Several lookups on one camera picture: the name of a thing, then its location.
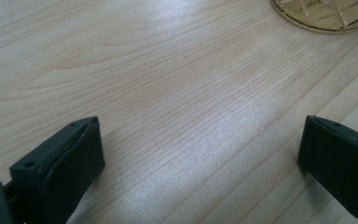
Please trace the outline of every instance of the clamp jaw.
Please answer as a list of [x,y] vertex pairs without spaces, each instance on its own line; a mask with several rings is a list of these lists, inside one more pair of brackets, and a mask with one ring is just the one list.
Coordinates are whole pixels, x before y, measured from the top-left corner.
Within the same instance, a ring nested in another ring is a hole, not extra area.
[[298,163],[358,218],[358,132],[307,116]]
[[10,167],[0,223],[65,223],[104,165],[98,117],[68,124]]

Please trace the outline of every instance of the table surface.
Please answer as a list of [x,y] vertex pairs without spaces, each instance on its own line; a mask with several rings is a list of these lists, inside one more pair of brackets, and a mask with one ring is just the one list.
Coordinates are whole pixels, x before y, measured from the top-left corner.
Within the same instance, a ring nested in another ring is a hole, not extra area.
[[69,223],[358,223],[296,163],[307,115],[358,131],[358,30],[268,0],[0,0],[0,181],[93,115],[106,166]]

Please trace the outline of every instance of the wood grain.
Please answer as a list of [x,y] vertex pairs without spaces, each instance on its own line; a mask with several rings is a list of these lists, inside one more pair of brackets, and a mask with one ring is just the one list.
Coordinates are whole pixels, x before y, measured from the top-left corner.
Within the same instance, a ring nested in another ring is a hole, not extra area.
[[269,1],[0,0],[0,180],[92,115],[106,167],[69,223],[358,223],[296,164],[306,115],[358,131],[358,31]]

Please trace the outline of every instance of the black clamp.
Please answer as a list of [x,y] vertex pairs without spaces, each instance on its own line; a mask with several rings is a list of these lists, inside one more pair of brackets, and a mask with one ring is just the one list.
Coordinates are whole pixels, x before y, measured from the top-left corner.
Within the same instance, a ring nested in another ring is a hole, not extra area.
[[308,116],[298,163],[358,218],[358,132]]
[[0,224],[65,223],[104,165],[98,117],[68,124],[10,167]]

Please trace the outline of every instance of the dark green plastic part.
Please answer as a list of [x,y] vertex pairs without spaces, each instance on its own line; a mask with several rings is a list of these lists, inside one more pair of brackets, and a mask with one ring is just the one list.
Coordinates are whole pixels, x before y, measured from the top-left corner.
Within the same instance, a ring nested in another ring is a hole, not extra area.
[[358,218],[358,132],[308,116],[298,163]]
[[104,165],[97,117],[67,125],[14,163],[10,173],[28,204],[27,223],[66,223]]

